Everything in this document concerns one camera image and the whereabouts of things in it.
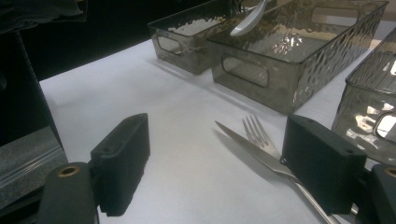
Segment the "metal table knife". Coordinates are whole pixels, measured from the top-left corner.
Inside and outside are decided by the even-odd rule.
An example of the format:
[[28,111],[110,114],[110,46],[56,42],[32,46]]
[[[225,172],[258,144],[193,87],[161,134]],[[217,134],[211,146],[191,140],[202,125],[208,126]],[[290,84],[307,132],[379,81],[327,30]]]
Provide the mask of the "metal table knife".
[[259,161],[262,165],[270,169],[277,175],[283,175],[287,177],[297,189],[305,196],[305,198],[312,204],[317,210],[318,214],[326,221],[327,224],[341,224],[339,220],[333,215],[327,215],[321,206],[316,202],[314,197],[309,191],[300,183],[298,178],[291,172],[291,170],[280,162],[280,159],[276,159],[270,154],[263,151],[261,148],[255,146],[248,141],[247,138],[242,137],[238,133],[234,132],[230,128],[216,121],[216,124],[230,137],[236,144],[244,149],[249,155]]

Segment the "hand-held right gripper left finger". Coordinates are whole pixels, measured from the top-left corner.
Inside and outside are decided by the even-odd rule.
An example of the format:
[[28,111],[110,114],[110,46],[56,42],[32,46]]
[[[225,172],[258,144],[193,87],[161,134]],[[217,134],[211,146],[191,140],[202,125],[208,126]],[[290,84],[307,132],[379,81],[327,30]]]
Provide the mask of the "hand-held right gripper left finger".
[[120,217],[126,212],[149,155],[147,113],[124,119],[92,150],[93,192],[102,213]]

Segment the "smoky clear plastic bin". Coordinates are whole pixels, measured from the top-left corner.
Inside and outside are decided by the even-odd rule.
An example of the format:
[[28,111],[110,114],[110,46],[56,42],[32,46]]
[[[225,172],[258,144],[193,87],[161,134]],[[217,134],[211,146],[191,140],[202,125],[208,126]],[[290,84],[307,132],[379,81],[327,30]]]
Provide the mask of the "smoky clear plastic bin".
[[365,52],[388,0],[290,0],[208,38],[215,82],[290,114]]
[[346,77],[332,130],[396,166],[396,28]]
[[228,0],[210,0],[150,22],[157,58],[195,75],[210,67],[207,39],[224,30],[233,11]]

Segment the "aluminium floor rail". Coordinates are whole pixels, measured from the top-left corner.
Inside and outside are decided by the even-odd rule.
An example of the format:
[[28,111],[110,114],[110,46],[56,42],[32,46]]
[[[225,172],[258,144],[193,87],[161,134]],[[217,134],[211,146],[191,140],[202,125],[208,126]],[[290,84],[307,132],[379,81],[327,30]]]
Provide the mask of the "aluminium floor rail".
[[39,169],[50,168],[51,166],[59,166],[67,162],[64,150],[61,147],[53,147],[46,152],[41,153],[32,160],[26,162],[11,170],[4,175],[0,175],[0,189],[11,184],[14,181],[32,173]]

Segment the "metal fork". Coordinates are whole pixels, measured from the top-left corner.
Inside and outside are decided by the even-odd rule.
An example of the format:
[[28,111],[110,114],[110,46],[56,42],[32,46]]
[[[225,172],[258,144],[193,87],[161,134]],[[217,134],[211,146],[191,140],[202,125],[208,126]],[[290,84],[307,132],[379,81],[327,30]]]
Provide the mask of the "metal fork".
[[272,143],[270,137],[262,127],[258,118],[256,116],[250,115],[242,119],[242,122],[248,141],[279,160],[281,154]]

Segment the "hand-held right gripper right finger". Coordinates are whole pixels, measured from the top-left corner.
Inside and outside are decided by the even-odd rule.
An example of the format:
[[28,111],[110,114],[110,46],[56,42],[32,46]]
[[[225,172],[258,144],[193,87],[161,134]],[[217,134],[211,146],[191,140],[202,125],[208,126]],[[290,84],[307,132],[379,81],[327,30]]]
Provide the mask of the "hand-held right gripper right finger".
[[350,212],[366,154],[320,123],[287,118],[281,162],[300,180],[326,214]]

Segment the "white table cover sheet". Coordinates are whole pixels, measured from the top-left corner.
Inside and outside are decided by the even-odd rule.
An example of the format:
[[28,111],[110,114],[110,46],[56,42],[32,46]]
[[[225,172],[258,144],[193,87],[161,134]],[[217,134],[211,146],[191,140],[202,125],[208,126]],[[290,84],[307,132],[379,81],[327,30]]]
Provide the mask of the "white table cover sheet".
[[160,61],[144,42],[41,84],[70,161],[124,118],[148,114],[150,156],[128,210],[101,224],[322,224],[291,182],[230,137],[254,115],[276,145],[286,119],[213,81]]

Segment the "white ceramic spoon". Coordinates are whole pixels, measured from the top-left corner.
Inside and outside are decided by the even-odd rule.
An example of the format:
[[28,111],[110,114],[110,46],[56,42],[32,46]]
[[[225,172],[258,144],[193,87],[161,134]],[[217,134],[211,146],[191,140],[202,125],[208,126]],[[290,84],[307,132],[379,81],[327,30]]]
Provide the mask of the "white ceramic spoon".
[[269,0],[261,0],[257,6],[230,32],[230,36],[245,35],[261,20]]

